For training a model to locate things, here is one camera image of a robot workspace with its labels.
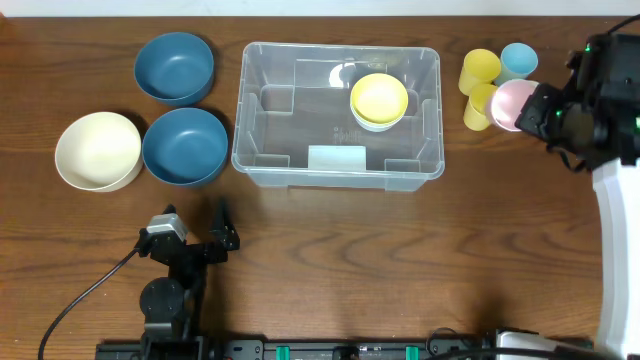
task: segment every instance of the white wall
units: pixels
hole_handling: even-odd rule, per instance
[[[640,0],[0,0],[5,16],[633,15]]]

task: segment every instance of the brown wooden surface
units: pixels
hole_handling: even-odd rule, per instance
[[[212,331],[284,338],[417,338],[439,326],[496,325],[595,336],[600,228],[587,175],[572,175],[522,134],[465,128],[463,56],[531,44],[533,79],[564,84],[567,53],[605,18],[9,19],[0,25],[0,357],[33,359],[58,313],[136,241],[168,202],[205,239],[225,196],[242,238],[211,269]],[[446,170],[416,193],[260,189],[228,165],[213,184],[182,189],[147,171],[114,193],[76,190],[57,175],[62,131],[95,111],[152,123],[169,110],[136,86],[137,51],[188,31],[216,48],[201,104],[235,121],[243,48],[252,41],[429,46],[442,60]],[[88,359],[102,339],[136,339],[138,296],[166,268],[134,258],[49,340],[47,358]]]

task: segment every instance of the pink cup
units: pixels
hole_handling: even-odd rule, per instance
[[[516,120],[527,98],[535,91],[536,81],[514,79],[502,84],[487,103],[489,122],[511,132],[520,131]]]

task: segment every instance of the clear plastic bin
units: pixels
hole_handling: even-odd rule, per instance
[[[409,106],[391,129],[356,122],[349,96],[387,73]],[[231,161],[259,186],[415,191],[444,171],[440,58],[429,48],[251,43],[242,74]]]

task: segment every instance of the blue bowl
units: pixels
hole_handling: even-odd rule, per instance
[[[156,120],[142,142],[142,158],[158,179],[199,186],[215,179],[227,158],[229,140],[220,120],[195,108],[170,111]]]
[[[168,33],[151,40],[133,67],[140,89],[171,106],[202,100],[213,85],[213,53],[199,37]]]

